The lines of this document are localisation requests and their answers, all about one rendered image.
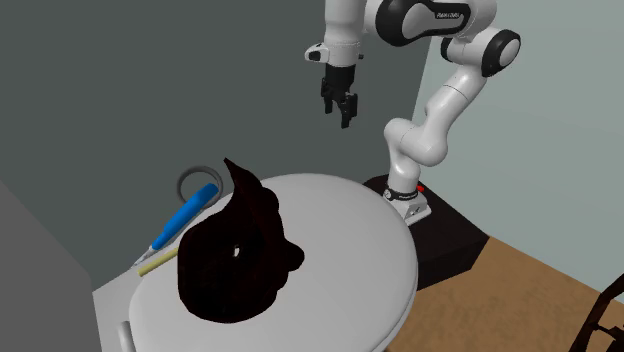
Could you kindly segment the white toilet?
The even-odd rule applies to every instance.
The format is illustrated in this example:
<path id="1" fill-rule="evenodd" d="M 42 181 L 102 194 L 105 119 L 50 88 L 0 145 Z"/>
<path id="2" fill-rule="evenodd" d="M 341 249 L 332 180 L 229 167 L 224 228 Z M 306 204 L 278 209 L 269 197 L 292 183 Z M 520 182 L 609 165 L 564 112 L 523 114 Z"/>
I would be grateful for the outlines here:
<path id="1" fill-rule="evenodd" d="M 287 239 L 305 254 L 275 303 L 235 324 L 201 320 L 179 299 L 177 264 L 130 269 L 94 293 L 102 352 L 382 352 L 404 323 L 418 280 L 403 218 L 380 195 L 321 174 L 268 178 Z"/>

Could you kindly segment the dark robot stand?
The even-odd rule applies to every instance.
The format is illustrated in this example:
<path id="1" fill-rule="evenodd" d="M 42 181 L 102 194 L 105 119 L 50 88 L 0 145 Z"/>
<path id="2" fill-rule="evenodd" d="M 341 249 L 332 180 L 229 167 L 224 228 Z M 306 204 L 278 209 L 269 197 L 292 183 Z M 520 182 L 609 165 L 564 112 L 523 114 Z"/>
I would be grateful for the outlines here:
<path id="1" fill-rule="evenodd" d="M 420 183 L 418 189 L 431 213 L 407 226 L 385 206 L 374 224 L 374 242 L 383 254 L 399 257 L 400 269 L 415 264 L 415 288 L 421 291 L 471 270 L 489 236 L 430 187 Z"/>

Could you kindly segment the pale yellow stick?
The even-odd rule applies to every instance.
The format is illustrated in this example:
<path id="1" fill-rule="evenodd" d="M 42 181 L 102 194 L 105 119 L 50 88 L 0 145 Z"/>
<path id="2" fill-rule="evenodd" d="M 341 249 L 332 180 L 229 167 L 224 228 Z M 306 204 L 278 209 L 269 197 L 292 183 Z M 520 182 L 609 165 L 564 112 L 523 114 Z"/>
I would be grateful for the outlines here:
<path id="1" fill-rule="evenodd" d="M 171 259 L 175 258 L 177 255 L 178 255 L 178 248 L 174 248 L 174 249 L 166 252 L 165 254 L 159 256 L 157 259 L 154 259 L 150 263 L 141 266 L 137 270 L 137 274 L 140 277 L 144 277 L 145 275 L 147 275 L 148 273 L 150 273 L 153 270 L 157 269 L 158 267 L 160 267 L 164 263 L 166 263 L 166 262 L 170 261 Z"/>

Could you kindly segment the blue pen with silver tip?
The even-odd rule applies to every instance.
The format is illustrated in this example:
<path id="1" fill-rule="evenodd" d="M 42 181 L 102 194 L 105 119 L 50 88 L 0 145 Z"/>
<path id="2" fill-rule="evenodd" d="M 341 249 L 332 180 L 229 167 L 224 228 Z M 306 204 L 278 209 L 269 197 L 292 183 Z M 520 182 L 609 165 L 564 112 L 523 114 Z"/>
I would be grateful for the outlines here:
<path id="1" fill-rule="evenodd" d="M 148 249 L 134 263 L 138 266 L 147 258 L 160 251 L 165 245 L 204 208 L 210 207 L 214 200 L 218 201 L 221 187 L 208 183 L 191 196 L 165 224 L 161 234 L 151 243 Z"/>

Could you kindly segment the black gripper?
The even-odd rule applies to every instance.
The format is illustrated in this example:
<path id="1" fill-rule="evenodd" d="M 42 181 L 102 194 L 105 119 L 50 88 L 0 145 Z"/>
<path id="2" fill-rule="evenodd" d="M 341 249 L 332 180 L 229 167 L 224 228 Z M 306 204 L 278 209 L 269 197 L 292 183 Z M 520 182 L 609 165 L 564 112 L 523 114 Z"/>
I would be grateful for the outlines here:
<path id="1" fill-rule="evenodd" d="M 333 111 L 333 99 L 339 99 L 342 129 L 348 128 L 358 113 L 358 95 L 350 93 L 355 71 L 355 65 L 338 67 L 326 64 L 321 82 L 320 94 L 324 102 L 324 113 L 330 114 Z"/>

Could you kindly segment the black pointed hat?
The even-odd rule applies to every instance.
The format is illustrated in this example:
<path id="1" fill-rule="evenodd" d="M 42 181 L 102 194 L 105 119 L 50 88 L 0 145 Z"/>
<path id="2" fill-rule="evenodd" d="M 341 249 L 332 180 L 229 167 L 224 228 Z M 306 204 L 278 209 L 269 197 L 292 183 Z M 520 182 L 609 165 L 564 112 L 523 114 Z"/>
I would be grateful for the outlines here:
<path id="1" fill-rule="evenodd" d="M 225 207 L 187 230 L 177 254 L 179 298 L 193 315 L 237 323 L 267 310 L 304 251 L 284 233 L 276 194 L 225 159 L 234 190 Z"/>

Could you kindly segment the dark wooden chair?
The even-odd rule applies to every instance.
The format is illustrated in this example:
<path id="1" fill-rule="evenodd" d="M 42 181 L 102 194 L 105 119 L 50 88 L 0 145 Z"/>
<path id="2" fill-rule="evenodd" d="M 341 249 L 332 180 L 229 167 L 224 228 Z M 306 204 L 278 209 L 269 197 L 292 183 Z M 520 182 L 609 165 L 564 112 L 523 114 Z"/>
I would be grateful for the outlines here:
<path id="1" fill-rule="evenodd" d="M 624 352 L 624 328 L 613 326 L 607 329 L 599 324 L 611 301 L 622 293 L 624 293 L 624 273 L 599 294 L 569 352 L 587 352 L 590 338 L 596 331 L 602 331 L 613 339 L 605 352 Z"/>

